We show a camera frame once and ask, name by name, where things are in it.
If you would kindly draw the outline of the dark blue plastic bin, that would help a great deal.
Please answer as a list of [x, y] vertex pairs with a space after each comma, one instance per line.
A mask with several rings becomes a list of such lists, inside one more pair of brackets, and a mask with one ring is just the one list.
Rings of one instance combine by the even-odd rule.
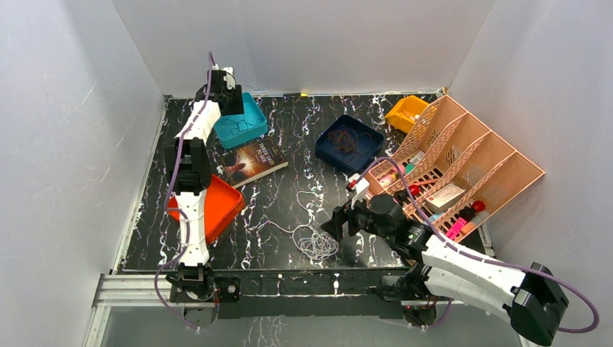
[[345, 174], [354, 174], [372, 163], [384, 140], [383, 134], [343, 114], [316, 141], [315, 155]]

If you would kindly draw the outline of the pink desk organizer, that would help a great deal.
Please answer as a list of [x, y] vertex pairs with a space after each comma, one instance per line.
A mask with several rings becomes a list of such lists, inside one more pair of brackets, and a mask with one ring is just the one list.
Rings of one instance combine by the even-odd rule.
[[417, 207], [400, 205], [409, 218], [425, 215], [442, 233], [459, 219], [458, 212], [481, 200], [485, 210], [462, 228], [454, 241], [468, 237], [502, 207], [535, 183], [544, 170], [448, 95], [429, 103], [406, 134], [393, 160], [405, 167], [393, 176], [387, 161], [369, 170], [366, 198], [393, 195], [408, 184], [419, 190]]

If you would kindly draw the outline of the red black small tool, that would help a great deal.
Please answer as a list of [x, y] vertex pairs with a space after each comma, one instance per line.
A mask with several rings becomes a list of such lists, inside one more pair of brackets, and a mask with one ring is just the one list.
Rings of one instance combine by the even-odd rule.
[[472, 205], [464, 207], [458, 212], [460, 218], [466, 222], [472, 221], [480, 212], [485, 210], [485, 204], [481, 200], [475, 201]]

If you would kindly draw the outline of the teal plastic bin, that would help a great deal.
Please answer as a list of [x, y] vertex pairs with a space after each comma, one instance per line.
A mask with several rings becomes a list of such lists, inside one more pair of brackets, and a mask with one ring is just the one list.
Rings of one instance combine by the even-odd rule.
[[268, 131], [267, 119], [250, 93], [243, 93], [244, 113], [222, 116], [214, 126], [224, 149], [239, 147]]

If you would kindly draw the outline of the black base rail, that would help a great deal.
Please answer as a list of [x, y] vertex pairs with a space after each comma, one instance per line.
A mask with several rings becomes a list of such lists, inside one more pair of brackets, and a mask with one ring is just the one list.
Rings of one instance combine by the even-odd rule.
[[450, 311], [450, 299], [428, 293], [407, 267], [178, 270], [165, 280], [171, 303], [209, 306], [221, 320], [370, 316], [425, 330]]

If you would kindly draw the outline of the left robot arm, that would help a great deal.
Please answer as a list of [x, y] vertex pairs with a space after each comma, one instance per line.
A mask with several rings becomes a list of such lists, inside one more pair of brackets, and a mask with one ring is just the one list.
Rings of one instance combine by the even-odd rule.
[[206, 143], [222, 116], [243, 110], [241, 86], [236, 83], [233, 68], [215, 65], [194, 99], [186, 124], [164, 145], [169, 165], [167, 196], [176, 201], [176, 207], [167, 202], [166, 208], [178, 214], [180, 225], [181, 251], [176, 260], [175, 285], [187, 288], [199, 301], [212, 298], [216, 290], [205, 240], [205, 198], [213, 178]]

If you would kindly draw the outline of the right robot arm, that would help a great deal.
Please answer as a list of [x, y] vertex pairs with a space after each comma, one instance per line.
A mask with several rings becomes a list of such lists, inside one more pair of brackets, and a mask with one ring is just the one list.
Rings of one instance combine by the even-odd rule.
[[456, 299], [499, 317], [535, 344], [552, 345], [569, 301], [549, 268], [535, 262], [524, 272], [439, 239], [430, 227], [408, 218], [388, 194], [336, 207], [321, 229], [340, 241], [345, 226], [352, 236], [359, 231], [379, 236], [415, 261], [404, 277], [384, 284], [385, 293]]

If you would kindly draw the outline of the orange plastic bin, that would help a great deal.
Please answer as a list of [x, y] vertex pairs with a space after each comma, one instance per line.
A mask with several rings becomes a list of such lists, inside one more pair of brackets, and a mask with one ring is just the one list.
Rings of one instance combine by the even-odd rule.
[[244, 206], [242, 194], [216, 175], [199, 195], [183, 192], [168, 201], [170, 215], [180, 222], [181, 241], [195, 246], [213, 243]]

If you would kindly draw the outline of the paperback book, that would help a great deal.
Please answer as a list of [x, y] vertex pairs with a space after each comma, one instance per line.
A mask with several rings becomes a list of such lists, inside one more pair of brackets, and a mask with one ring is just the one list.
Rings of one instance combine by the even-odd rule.
[[226, 181], [234, 189], [288, 165], [285, 155], [271, 137], [244, 145], [224, 155], [220, 161]]

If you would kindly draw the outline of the yellow plastic bin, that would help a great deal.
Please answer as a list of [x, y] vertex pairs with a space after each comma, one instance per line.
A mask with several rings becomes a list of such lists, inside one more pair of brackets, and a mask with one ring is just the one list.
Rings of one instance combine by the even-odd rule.
[[385, 120], [393, 128], [408, 134], [428, 105], [415, 95], [404, 97], [386, 113]]

